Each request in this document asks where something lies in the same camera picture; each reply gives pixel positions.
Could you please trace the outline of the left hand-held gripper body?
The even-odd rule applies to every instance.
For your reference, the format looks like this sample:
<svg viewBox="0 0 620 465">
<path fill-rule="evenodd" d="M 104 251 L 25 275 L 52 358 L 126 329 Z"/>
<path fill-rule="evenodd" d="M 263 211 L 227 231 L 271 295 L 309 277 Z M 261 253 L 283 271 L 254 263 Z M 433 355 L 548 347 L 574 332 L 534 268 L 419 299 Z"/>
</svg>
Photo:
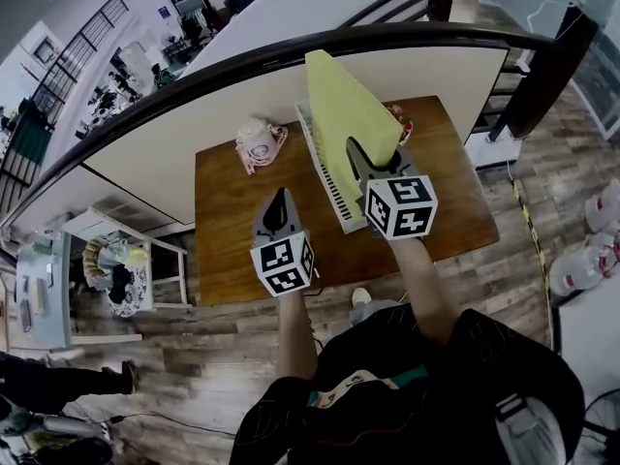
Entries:
<svg viewBox="0 0 620 465">
<path fill-rule="evenodd" d="M 257 276 L 274 297 L 308 288 L 315 254 L 307 231 L 300 231 L 251 249 Z"/>
</svg>

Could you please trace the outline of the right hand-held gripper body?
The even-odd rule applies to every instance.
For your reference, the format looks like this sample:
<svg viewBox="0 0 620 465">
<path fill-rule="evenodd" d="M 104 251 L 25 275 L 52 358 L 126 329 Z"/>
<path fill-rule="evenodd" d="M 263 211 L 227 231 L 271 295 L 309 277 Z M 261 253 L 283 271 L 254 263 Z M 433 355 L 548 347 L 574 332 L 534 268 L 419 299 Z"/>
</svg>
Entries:
<svg viewBox="0 0 620 465">
<path fill-rule="evenodd" d="M 422 239 L 430 233 L 438 198 L 430 177 L 410 170 L 383 168 L 381 179 L 370 180 L 361 210 L 375 233 L 386 240 Z"/>
</svg>

